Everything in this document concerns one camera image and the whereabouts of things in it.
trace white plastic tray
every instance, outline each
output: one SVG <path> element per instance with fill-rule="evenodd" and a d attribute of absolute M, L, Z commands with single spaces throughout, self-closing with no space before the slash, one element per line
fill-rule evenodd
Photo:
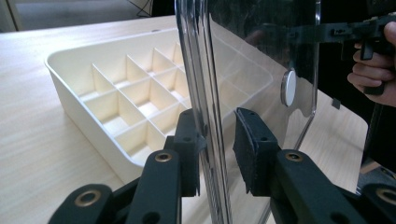
<path fill-rule="evenodd" d="M 163 148 L 179 113 L 191 107 L 178 40 L 177 29 L 163 30 L 58 51 L 46 60 L 65 112 L 125 183 L 141 175 L 147 156 Z M 221 114 L 230 115 L 272 77 L 221 46 L 231 57 L 219 69 Z M 260 75 L 237 76 L 246 66 Z"/>

